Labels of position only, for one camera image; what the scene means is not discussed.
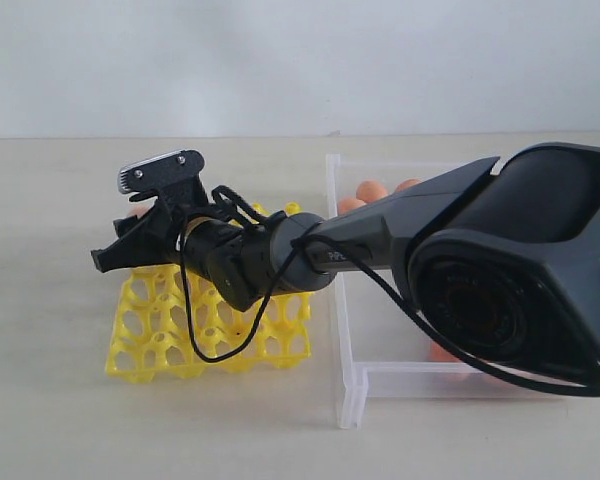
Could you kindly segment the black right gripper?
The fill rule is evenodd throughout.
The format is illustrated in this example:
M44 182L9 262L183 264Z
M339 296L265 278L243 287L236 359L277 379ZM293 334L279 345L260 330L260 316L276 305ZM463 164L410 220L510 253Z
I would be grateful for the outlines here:
M175 261L176 243L183 224L200 210L210 206L198 177L143 193L134 193L133 201L152 198L151 210L143 216L113 221L118 241L103 249L90 251L100 273L135 267L151 267Z

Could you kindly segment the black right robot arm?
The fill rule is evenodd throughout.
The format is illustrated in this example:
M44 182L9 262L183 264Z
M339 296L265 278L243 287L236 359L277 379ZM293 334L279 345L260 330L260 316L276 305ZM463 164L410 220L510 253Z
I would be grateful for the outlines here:
M258 312L340 272L388 269L382 289L455 358L521 388L600 397L599 146L479 159L330 219L206 192L203 167L181 150L122 168L119 191L153 205L115 221L96 269L174 263Z

